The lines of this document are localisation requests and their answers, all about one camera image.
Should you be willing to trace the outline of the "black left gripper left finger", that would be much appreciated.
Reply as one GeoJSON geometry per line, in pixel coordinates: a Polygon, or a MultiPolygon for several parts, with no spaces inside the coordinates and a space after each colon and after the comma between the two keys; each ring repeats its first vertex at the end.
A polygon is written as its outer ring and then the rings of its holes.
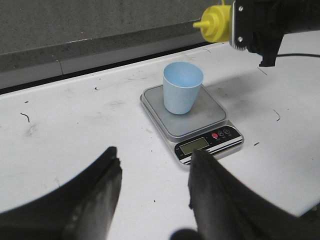
{"type": "Polygon", "coordinates": [[[116,147],[56,190],[0,215],[2,240],[104,240],[117,207],[122,169],[116,147]]]}

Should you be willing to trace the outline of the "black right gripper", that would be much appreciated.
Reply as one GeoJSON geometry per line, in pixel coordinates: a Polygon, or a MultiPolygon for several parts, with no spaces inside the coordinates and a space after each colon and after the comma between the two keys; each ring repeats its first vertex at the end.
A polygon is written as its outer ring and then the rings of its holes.
{"type": "Polygon", "coordinates": [[[230,45],[262,57],[273,67],[284,35],[318,31],[318,0],[235,0],[230,10],[230,45]]]}

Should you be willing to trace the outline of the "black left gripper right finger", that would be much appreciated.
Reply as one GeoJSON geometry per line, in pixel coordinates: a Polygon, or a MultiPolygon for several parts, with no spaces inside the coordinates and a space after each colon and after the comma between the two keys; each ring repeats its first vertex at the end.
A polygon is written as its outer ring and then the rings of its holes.
{"type": "Polygon", "coordinates": [[[191,156],[189,206],[205,240],[308,240],[310,227],[236,179],[205,150],[191,156]]]}

